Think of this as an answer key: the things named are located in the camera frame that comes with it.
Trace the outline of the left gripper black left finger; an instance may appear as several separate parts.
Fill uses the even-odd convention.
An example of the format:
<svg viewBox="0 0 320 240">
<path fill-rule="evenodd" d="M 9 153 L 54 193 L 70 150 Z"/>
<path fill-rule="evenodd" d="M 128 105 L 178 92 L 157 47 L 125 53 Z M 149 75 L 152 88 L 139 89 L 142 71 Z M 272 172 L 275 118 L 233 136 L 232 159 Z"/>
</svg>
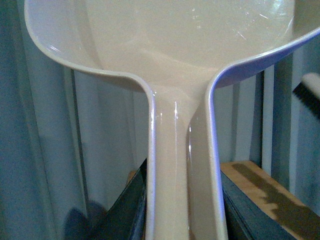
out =
<svg viewBox="0 0 320 240">
<path fill-rule="evenodd" d="M 89 240 L 141 240 L 147 205 L 147 160 L 144 160 L 113 206 L 88 234 Z"/>
</svg>

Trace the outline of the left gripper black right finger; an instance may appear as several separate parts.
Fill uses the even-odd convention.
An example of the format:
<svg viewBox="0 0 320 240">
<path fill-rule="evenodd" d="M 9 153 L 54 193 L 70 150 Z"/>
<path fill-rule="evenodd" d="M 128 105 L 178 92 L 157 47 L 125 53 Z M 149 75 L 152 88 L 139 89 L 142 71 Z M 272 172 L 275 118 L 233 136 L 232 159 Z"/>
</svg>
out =
<svg viewBox="0 0 320 240">
<path fill-rule="evenodd" d="M 290 233 L 264 213 L 224 173 L 221 173 L 221 182 L 230 240 L 291 239 Z"/>
</svg>

